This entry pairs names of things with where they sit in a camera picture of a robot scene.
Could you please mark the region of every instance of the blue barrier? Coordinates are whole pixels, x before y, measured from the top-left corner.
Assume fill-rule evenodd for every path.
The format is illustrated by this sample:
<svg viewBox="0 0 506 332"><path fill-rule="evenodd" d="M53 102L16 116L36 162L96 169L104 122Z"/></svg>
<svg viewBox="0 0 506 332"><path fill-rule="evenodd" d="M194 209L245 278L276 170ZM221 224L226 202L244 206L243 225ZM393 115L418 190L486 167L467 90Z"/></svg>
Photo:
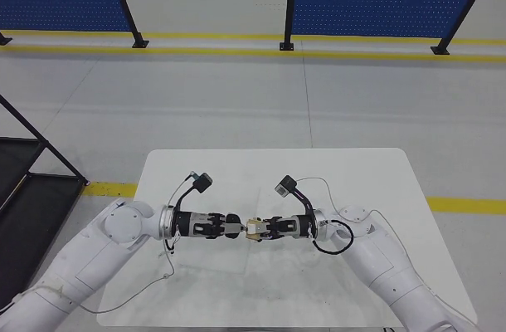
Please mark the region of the blue barrier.
<svg viewBox="0 0 506 332"><path fill-rule="evenodd" d="M126 0L0 0L0 29L132 32L134 47L148 44Z"/></svg>
<svg viewBox="0 0 506 332"><path fill-rule="evenodd" d="M292 21L287 24L290 35L452 39L473 3L474 0L289 0L286 20ZM285 31L285 44L289 42L287 34ZM286 46L281 43L281 50L289 51Z"/></svg>

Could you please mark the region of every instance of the small object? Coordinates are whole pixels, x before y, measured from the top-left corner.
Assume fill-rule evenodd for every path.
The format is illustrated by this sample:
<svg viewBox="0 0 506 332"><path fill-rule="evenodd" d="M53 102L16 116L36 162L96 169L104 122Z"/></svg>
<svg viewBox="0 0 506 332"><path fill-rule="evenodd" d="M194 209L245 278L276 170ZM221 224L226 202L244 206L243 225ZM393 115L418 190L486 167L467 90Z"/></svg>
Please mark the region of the small object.
<svg viewBox="0 0 506 332"><path fill-rule="evenodd" d="M193 175L192 177L195 178L194 182L192 183L192 186L199 192L203 193L207 188L211 187L212 185L212 178L207 174L203 173L199 177L197 177L197 174Z"/></svg>
<svg viewBox="0 0 506 332"><path fill-rule="evenodd" d="M289 175L286 175L282 181L277 184L275 191L285 198L289 193L292 193L295 190L295 187L297 187L297 182Z"/></svg>
<svg viewBox="0 0 506 332"><path fill-rule="evenodd" d="M250 219L246 224L246 238L260 242L260 235L268 231L266 222L258 220L258 218Z"/></svg>

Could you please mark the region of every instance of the black cable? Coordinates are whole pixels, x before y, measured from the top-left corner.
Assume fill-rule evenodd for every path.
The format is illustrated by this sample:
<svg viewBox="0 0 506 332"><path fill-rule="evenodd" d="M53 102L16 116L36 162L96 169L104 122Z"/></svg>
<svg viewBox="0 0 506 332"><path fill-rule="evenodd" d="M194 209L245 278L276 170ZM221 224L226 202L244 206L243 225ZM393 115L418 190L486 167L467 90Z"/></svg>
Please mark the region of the black cable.
<svg viewBox="0 0 506 332"><path fill-rule="evenodd" d="M304 212L305 214L314 215L314 208L312 207L312 203L309 201L306 196L304 196L297 188L294 189L292 192L292 195L294 195L300 202L304 205Z"/></svg>
<svg viewBox="0 0 506 332"><path fill-rule="evenodd" d="M339 254L341 254L342 252L346 251L348 248L350 248L353 245L353 242L354 242L354 233L353 233L353 230L351 229L351 227L349 227L349 225L346 224L345 222L340 222L339 220L331 220L330 222L336 222L336 223L338 223L340 225L343 225L345 228L347 228L349 230L349 233L351 234L351 241L349 241L349 244L347 244L345 246L345 248L343 248L342 250L327 251L327 250L324 250L323 248L320 248L318 246L318 243L315 240L313 240L312 243L314 244L314 247L316 247L316 249L318 249L319 251L321 251L324 254L339 255Z"/></svg>
<svg viewBox="0 0 506 332"><path fill-rule="evenodd" d="M172 246L169 246L168 240L164 240L164 245L167 246L168 251L173 251L173 244L172 244Z"/></svg>
<svg viewBox="0 0 506 332"><path fill-rule="evenodd" d="M181 209L181 201L192 191L194 190L194 187L190 187L181 197L178 199L178 202L176 203L176 207L173 209L174 211L179 211Z"/></svg>

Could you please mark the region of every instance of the floor marking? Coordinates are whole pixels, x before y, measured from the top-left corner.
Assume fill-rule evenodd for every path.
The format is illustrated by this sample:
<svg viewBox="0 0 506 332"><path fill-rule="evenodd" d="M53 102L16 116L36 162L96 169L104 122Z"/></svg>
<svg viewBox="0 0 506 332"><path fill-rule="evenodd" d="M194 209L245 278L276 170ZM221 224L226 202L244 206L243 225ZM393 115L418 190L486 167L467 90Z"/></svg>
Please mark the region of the floor marking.
<svg viewBox="0 0 506 332"><path fill-rule="evenodd" d="M93 182L85 187L85 196L106 196L133 198L137 192L136 183ZM506 216L506 200L427 197L432 212L499 214Z"/></svg>
<svg viewBox="0 0 506 332"><path fill-rule="evenodd" d="M386 53L386 52L346 52L346 51L279 51L259 49L195 48L195 47L156 47L131 48L119 46L0 46L0 52L30 53L80 53L80 54L161 54L194 56L274 56L274 57L310 57L353 60L388 61L442 61L442 62L495 62L506 63L506 56L489 55L450 55L435 56L428 53Z"/></svg>

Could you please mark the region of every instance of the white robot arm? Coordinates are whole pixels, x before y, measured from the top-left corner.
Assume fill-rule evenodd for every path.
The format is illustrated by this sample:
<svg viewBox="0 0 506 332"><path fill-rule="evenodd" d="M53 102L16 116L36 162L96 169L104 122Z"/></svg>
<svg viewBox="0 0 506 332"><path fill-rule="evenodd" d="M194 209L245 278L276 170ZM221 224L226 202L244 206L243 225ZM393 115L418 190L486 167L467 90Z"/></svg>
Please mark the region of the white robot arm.
<svg viewBox="0 0 506 332"><path fill-rule="evenodd" d="M196 180L192 188L174 208L164 206L154 213L141 202L117 200L110 204L61 249L34 286L16 296L15 304L0 316L0 332L54 331L78 305L111 280L150 237L172 239L176 232L182 237L238 237L245 228L234 214L180 211L186 194L193 188L202 193L212 182L206 174L193 177ZM341 217L314 210L296 184L286 177L275 190L282 196L292 193L303 203L306 213L250 220L246 237L256 241L312 237L321 252L341 254L357 277L392 308L410 332L478 331L431 294L403 248L365 209L347 207L340 212ZM316 240L332 241L338 251L325 251Z"/></svg>
<svg viewBox="0 0 506 332"><path fill-rule="evenodd" d="M478 332L452 314L417 275L404 248L362 207L346 207L328 215L310 201L286 176L275 190L292 194L305 207L304 215L250 220L246 237L275 240L284 236L313 238L314 245L331 255L341 254L358 279L380 296L409 332ZM325 251L316 241L332 241L338 251Z"/></svg>
<svg viewBox="0 0 506 332"><path fill-rule="evenodd" d="M34 286L14 299L0 316L0 332L54 331L151 236L159 239L158 217L143 203L110 204L60 250Z"/></svg>
<svg viewBox="0 0 506 332"><path fill-rule="evenodd" d="M212 184L205 173L191 173L190 177L195 178L192 187L175 207L154 212L142 202L118 199L111 203L58 252L34 286L13 299L14 304L0 315L0 332L54 331L110 281L150 237L170 240L176 232L182 237L238 237L244 227L235 214L180 210L181 200L193 189L202 193Z"/></svg>

